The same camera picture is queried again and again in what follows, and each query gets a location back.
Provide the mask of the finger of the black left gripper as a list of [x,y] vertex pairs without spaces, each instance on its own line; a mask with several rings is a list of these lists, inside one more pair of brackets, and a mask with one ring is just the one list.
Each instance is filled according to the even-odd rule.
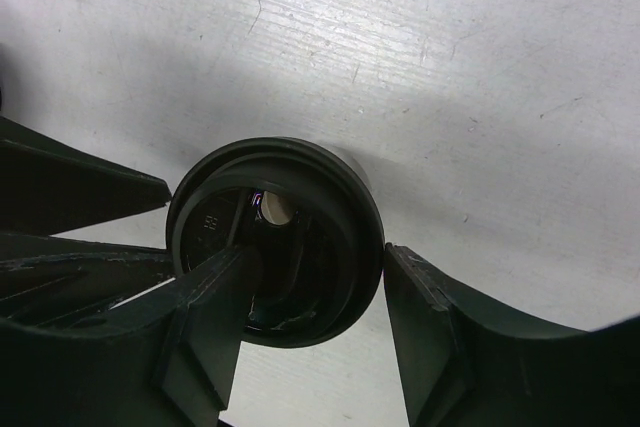
[[167,183],[1,119],[1,230],[54,235],[164,207]]
[[175,277],[163,249],[1,235],[1,317],[78,320]]

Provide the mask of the dark paper coffee cup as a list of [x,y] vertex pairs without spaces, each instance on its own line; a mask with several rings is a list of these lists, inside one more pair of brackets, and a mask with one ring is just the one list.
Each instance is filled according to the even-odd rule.
[[320,146],[325,150],[331,152],[336,157],[340,158],[341,161],[344,162],[358,176],[358,178],[362,181],[366,188],[371,189],[371,183],[366,171],[350,151],[342,147],[327,143],[321,143]]

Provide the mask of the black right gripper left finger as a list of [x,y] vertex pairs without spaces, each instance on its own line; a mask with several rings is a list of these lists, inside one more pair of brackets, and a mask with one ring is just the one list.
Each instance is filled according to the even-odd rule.
[[214,426],[260,280],[250,248],[78,320],[1,317],[5,426]]

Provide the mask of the black plastic cup lid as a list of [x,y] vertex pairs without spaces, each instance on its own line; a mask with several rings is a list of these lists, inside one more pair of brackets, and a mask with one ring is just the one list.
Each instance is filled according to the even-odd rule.
[[202,158],[173,194],[165,239],[182,274],[224,249],[255,249],[263,274],[244,339],[283,349],[331,340],[362,317],[385,240],[371,189],[320,144],[292,137]]

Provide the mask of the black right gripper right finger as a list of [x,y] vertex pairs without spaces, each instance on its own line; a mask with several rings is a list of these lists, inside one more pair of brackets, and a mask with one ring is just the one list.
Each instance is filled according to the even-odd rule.
[[639,321],[550,322],[388,245],[384,288],[413,426],[635,426]]

